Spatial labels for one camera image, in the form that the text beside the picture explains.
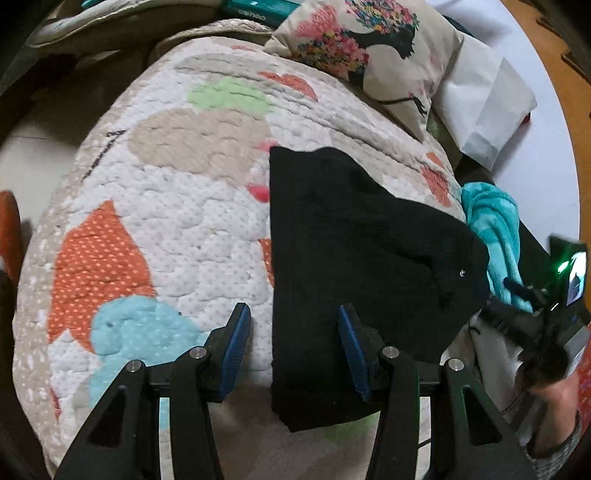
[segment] metal screw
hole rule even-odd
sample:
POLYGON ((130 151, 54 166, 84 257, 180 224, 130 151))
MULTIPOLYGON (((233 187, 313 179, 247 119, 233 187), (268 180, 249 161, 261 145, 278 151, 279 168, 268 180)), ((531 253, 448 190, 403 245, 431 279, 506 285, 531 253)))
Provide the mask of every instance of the metal screw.
POLYGON ((462 362, 459 358, 452 358, 447 364, 454 372, 464 370, 464 362, 462 362))
POLYGON ((394 346, 385 346, 382 348, 382 355, 386 358, 396 358, 400 352, 394 346))
POLYGON ((139 360, 131 360, 127 362, 127 365, 125 365, 125 369, 132 373, 137 372, 140 368, 142 368, 142 362, 139 360))
POLYGON ((204 346, 196 346, 189 351, 191 358, 199 359, 207 355, 207 349, 204 346))

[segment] quilted bedspread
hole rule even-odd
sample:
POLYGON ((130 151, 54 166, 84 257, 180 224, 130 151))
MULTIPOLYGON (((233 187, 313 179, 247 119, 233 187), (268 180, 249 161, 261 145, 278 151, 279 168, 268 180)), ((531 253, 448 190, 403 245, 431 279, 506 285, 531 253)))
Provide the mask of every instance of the quilted bedspread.
MULTIPOLYGON (((14 380, 54 465, 130 359, 174 360, 252 310, 239 385, 211 405, 226 479, 361 479, 376 416, 291 434, 270 409, 273 145, 336 147, 389 192, 463 220, 459 186, 419 143, 327 74, 225 37, 171 50, 80 147, 25 259, 14 380)), ((161 404, 163 478, 172 478, 161 404)))

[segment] screen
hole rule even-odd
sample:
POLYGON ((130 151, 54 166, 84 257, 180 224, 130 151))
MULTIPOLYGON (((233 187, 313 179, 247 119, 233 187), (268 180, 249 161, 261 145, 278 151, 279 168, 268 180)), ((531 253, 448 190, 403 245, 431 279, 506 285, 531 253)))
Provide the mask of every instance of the screen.
POLYGON ((567 307, 583 296, 585 275, 587 274, 587 253, 575 253, 570 258, 570 265, 569 290, 566 296, 567 307))

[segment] floral print pillow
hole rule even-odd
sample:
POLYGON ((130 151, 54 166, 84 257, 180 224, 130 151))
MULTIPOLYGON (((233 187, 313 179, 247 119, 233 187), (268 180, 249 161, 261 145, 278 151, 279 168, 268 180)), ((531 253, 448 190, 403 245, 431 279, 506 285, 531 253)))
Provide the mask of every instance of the floral print pillow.
POLYGON ((306 0, 265 51, 351 82, 422 141, 459 46, 455 28, 424 0, 306 0))

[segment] green led light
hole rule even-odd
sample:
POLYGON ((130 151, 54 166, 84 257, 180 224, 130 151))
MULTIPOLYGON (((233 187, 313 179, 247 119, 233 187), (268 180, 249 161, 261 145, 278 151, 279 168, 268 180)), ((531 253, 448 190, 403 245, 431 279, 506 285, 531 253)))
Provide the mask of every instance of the green led light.
POLYGON ((562 273, 566 267, 569 266, 569 262, 562 262, 558 267, 558 273, 562 273))

